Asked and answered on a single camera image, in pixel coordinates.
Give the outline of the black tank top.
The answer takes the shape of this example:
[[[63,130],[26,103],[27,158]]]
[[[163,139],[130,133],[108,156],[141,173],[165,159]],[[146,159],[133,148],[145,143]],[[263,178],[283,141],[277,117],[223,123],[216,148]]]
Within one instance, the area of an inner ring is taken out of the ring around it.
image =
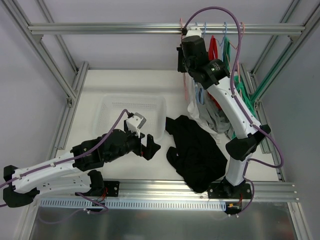
[[[168,148],[166,158],[194,192],[205,192],[213,181],[225,175],[226,157],[196,121],[185,115],[176,119],[167,117],[165,130],[175,143]]]

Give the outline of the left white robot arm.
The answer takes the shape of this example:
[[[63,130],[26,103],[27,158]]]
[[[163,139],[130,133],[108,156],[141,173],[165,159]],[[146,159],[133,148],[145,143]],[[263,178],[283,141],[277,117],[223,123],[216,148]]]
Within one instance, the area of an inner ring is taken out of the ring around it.
[[[82,194],[100,197],[107,192],[98,170],[129,153],[147,161],[161,146],[151,134],[128,129],[112,129],[102,136],[86,140],[69,152],[49,161],[26,168],[8,165],[3,169],[4,206],[18,208],[31,204],[40,196]]]

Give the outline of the white tank top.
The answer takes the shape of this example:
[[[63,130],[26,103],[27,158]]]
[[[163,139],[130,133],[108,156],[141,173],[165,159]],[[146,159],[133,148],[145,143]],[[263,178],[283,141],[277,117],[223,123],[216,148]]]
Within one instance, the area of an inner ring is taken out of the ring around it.
[[[220,137],[217,132],[212,130],[203,117],[200,116],[199,108],[196,101],[196,87],[190,76],[185,77],[187,111],[192,120],[194,120],[203,130],[219,144]]]

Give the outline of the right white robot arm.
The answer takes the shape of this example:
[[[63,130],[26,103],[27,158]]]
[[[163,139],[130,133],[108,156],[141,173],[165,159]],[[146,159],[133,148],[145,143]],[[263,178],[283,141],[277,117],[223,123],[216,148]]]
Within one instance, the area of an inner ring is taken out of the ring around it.
[[[234,129],[235,138],[225,146],[230,156],[229,167],[219,187],[228,198],[233,199],[241,193],[246,183],[246,163],[271,129],[251,114],[225,64],[220,59],[209,59],[201,36],[183,38],[177,51],[178,71],[188,73],[197,89],[203,88],[213,96]]]

